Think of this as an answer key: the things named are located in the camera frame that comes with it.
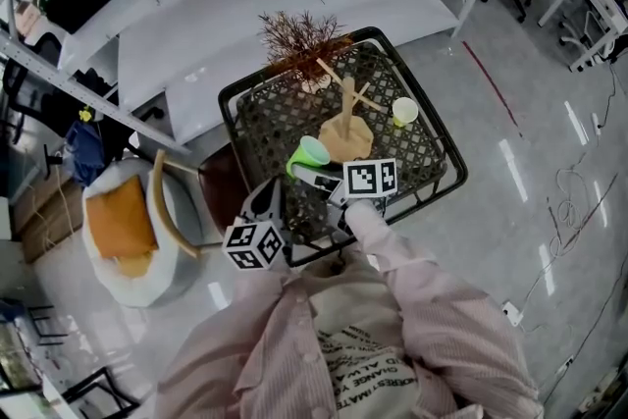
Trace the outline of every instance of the green cup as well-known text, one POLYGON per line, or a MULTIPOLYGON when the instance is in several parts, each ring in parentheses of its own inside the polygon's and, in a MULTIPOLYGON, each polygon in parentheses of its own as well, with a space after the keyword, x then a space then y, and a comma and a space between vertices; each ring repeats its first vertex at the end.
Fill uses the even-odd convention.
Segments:
POLYGON ((330 153, 327 151, 327 148, 323 145, 323 143, 321 143, 314 136, 302 136, 299 141, 298 148, 294 151, 292 157, 290 157, 288 163, 286 164, 286 173, 288 173, 290 177, 294 178, 294 175, 292 174, 292 165, 294 163, 318 168, 319 166, 329 164, 330 161, 330 153))

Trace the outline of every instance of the red line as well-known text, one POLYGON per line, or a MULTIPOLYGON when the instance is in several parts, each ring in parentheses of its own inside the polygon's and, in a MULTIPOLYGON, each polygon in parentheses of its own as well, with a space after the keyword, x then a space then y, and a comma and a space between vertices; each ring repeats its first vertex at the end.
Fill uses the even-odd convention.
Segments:
POLYGON ((469 54, 475 60, 475 62, 478 64, 478 67, 480 67, 480 70, 487 77, 487 79, 491 83, 491 86, 493 87, 493 91, 497 95, 497 98, 499 98, 499 101, 501 101, 501 104, 505 107, 506 111, 508 112, 508 116, 510 116, 510 121, 512 121, 512 124, 515 125, 517 127, 517 129, 519 130, 519 125, 517 124, 517 121, 515 120, 514 116, 512 115, 512 111, 510 110, 510 107, 508 107, 508 104, 506 103, 506 100, 504 99, 503 95, 501 94, 501 91, 499 91, 499 88, 497 87, 497 84, 495 84, 495 81, 493 80, 493 78, 491 77, 491 75, 489 74, 487 69, 484 67, 484 65, 482 65, 482 62, 480 61, 480 58, 478 58, 476 56, 476 54, 473 52, 473 49, 471 49, 469 47, 469 44, 467 44, 467 42, 465 40, 462 41, 462 45, 467 49, 467 51, 469 51, 469 54))

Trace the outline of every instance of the yellow paper cup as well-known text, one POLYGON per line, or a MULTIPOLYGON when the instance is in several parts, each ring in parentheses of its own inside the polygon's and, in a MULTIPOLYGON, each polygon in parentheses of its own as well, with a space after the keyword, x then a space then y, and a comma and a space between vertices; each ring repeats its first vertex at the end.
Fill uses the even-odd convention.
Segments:
POLYGON ((292 157, 290 157, 286 164, 286 173, 294 178, 292 174, 292 165, 294 163, 318 168, 319 166, 329 164, 330 161, 330 153, 323 143, 314 136, 302 136, 298 148, 294 151, 292 157))
POLYGON ((392 104, 392 122, 403 128, 419 117, 419 106, 410 98, 397 98, 392 104))

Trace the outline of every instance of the white chair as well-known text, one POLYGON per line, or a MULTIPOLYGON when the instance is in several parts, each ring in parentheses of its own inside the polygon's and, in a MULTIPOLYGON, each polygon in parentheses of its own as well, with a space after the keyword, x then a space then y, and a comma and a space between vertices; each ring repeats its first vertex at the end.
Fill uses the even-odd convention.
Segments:
MULTIPOLYGON (((172 237, 158 215, 154 198, 153 167, 137 158, 123 159, 112 163, 96 181, 82 194, 84 223, 82 238, 98 281, 111 292, 113 297, 128 307, 148 307, 179 296, 199 274, 197 257, 189 254, 172 237), (146 274, 140 278, 122 275, 113 260, 103 259, 89 230, 89 219, 85 211, 85 200, 93 195, 108 192, 134 175, 139 175, 146 194, 148 215, 157 239, 158 250, 153 252, 146 274)), ((181 235, 190 242, 200 242, 202 232, 198 214, 183 187, 170 175, 162 179, 163 199, 172 221, 181 235)))

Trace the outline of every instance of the person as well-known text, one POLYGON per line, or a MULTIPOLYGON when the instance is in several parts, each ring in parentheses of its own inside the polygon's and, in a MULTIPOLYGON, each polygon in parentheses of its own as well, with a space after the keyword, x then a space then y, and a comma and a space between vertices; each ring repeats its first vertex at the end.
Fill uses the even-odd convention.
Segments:
POLYGON ((339 274, 326 260, 242 273, 232 304, 193 330, 158 385, 155 417, 543 417, 520 333, 489 296, 370 202, 345 218, 361 252, 339 274))

